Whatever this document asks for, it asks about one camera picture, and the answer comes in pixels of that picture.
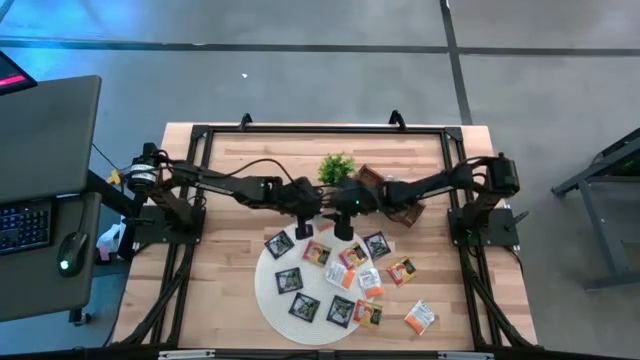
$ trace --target wooden table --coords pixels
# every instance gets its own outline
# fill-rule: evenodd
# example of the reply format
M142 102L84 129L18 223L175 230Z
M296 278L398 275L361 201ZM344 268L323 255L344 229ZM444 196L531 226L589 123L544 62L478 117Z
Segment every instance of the wooden table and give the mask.
M186 157L192 125L167 125L162 149L172 158ZM463 126L462 130L468 157L494 154L487 127ZM317 183L320 161L327 154L336 152L353 156L356 168L366 163L382 174L392 174L406 181L443 169L441 145L433 135L242 133L215 135L209 168L230 172L249 161L270 157L281 162L294 178L307 176ZM201 153L202 146L196 159L200 159ZM250 174L284 177L272 163L256 164L240 175ZM208 194L207 198L204 235L193 260L180 346L304 348L271 328L258 308L253 285L255 265L264 249L264 241L293 219L268 210L250 210L230 197ZM396 288L386 271L381 272L386 293L376 301L384 307L380 328L372 331L360 327L327 348L461 350L473 347L460 260L451 244L445 215L450 207L449 197L443 194L429 198L425 205L426 210L410 229L376 216L380 214L354 220L355 231L361 237L382 230L389 240L393 252L375 263L379 270L385 270L402 256L409 256L418 274L409 283ZM152 245L133 260L114 341L129 335L156 300L167 248L163 244ZM497 303L522 335L535 343L518 263L502 248L487 248L486 253ZM418 299L424 299L437 314L436 321L421 337L403 321ZM489 339L482 305L479 312L483 334ZM172 313L173 304L170 303L163 336L169 331Z

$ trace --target gray concrete floor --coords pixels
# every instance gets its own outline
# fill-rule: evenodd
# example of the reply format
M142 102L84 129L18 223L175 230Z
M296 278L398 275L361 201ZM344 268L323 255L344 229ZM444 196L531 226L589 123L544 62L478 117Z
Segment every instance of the gray concrete floor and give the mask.
M460 46L640 45L640 3L632 0L449 2ZM0 40L19 37L447 44L438 0L16 0ZM160 142L169 121L239 121L250 112L258 122L383 123L397 108L410 123L461 124L446 54L2 50L38 80L102 76L95 143L118 166L143 142ZM471 55L461 64L474 124L488 125L496 150L518 164L522 191L511 202L531 211L519 231L540 343L637 357L640 285L582 290L606 274L604 262L579 196L561 201L549 189L640 125L638 58ZM110 170L98 156L91 167ZM605 217L637 204L628 193L612 200L597 192ZM117 276L94 282L89 308L99 317L85 328L68 325L66 314L0 324L0 354L101 345L123 286Z

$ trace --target small potted plant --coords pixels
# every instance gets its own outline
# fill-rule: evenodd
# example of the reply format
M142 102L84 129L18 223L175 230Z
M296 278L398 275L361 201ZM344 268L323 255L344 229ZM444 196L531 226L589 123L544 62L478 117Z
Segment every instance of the small potted plant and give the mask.
M322 161L318 169L319 181L331 186L336 186L344 178L349 177L355 171L355 160L346 157L344 153L328 155Z

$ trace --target black keyboard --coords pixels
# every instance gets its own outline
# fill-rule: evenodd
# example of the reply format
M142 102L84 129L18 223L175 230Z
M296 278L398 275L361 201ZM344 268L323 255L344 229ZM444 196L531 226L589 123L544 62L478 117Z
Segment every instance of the black keyboard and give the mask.
M0 255L51 244L51 201L0 206Z

